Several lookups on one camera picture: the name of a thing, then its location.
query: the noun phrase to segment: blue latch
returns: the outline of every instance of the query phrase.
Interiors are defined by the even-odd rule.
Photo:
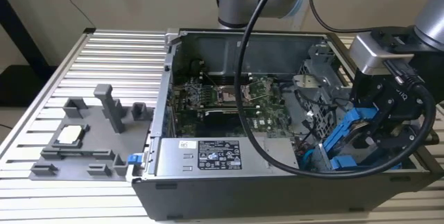
[[[132,154],[128,156],[128,164],[130,165],[141,165],[141,154]]]
[[[356,120],[372,119],[376,113],[376,108],[353,108],[346,112],[342,122],[336,126],[324,142],[324,148],[326,153],[334,147],[340,139],[349,134],[349,127],[352,126],[353,122]]]
[[[330,159],[333,170],[356,167],[356,161],[350,155],[338,155]]]

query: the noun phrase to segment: gray metal panel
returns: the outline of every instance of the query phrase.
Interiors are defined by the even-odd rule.
[[[180,141],[238,141],[242,169],[200,170],[197,168],[198,153],[197,144],[194,149],[180,148]],[[285,138],[257,138],[262,148],[277,160],[288,166],[297,167],[296,157],[289,140]],[[198,177],[248,177],[248,176],[278,176],[289,173],[272,167],[256,153],[246,138],[162,138],[156,169],[156,179],[198,178]]]
[[[110,38],[144,37],[158,39],[152,32],[129,32],[114,30],[97,30],[96,33]],[[38,158],[41,147],[48,144],[52,131],[34,133],[29,130],[37,118],[40,126],[50,125],[46,119],[60,120],[64,112],[62,105],[54,108],[42,108],[52,91],[70,85],[76,88],[94,87],[108,82],[92,78],[77,78],[78,83],[61,80],[65,68],[73,61],[76,49],[81,48],[84,36],[76,44],[68,57],[60,64],[58,70],[41,90],[38,97],[29,106],[13,131],[0,145],[0,221],[2,223],[21,224],[72,224],[72,223],[154,223],[146,216],[141,203],[134,196],[130,184],[112,181],[30,181],[28,178],[33,160]],[[341,37],[345,46],[352,42],[350,37]],[[113,87],[144,88],[149,80],[121,80],[109,78]],[[437,109],[434,130],[440,140],[444,140],[444,110]],[[444,166],[444,142],[428,147],[436,160]],[[328,215],[273,216],[242,219],[209,219],[200,223],[352,223],[352,224],[441,224],[444,221],[444,180],[430,184],[418,192],[401,193],[392,200],[382,203],[373,212]]]

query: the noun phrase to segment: blue plastic clip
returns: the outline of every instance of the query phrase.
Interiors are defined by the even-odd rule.
[[[141,165],[141,154],[132,154],[128,156],[128,164],[130,165]]]

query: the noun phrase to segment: white component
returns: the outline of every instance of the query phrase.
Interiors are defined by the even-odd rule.
[[[366,142],[368,145],[374,144],[374,141],[373,141],[373,139],[370,137],[365,138],[365,142]]]
[[[197,147],[197,142],[196,141],[185,141],[185,140],[178,141],[178,148],[180,149],[194,149],[196,147]]]
[[[64,127],[57,137],[58,143],[72,144],[77,140],[80,133],[81,133],[80,125],[69,125]]]

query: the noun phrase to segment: gray fixture stand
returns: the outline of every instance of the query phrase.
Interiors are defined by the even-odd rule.
[[[144,150],[152,108],[144,103],[122,107],[110,91],[105,84],[94,90],[104,107],[88,107],[81,98],[68,99],[65,117],[30,169],[32,180],[125,181],[126,157]],[[57,138],[70,125],[81,126],[81,132],[72,143],[62,143]]]

